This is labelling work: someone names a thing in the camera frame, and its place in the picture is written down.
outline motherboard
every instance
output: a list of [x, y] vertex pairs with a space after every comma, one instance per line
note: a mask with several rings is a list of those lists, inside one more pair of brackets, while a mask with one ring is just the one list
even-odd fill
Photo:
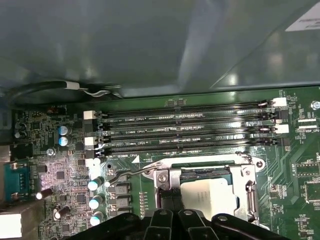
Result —
[[[154, 163], [183, 164], [183, 189], [230, 175], [224, 168], [190, 170], [204, 159], [225, 166], [243, 155], [259, 159], [261, 168], [253, 170], [258, 224], [292, 240], [320, 239], [319, 95], [312, 86], [16, 111], [6, 200], [44, 199], [39, 240], [62, 240], [119, 214], [143, 218], [158, 207], [155, 181], [146, 176]], [[114, 182], [119, 173], [131, 174]], [[192, 194], [196, 187], [185, 189]]]

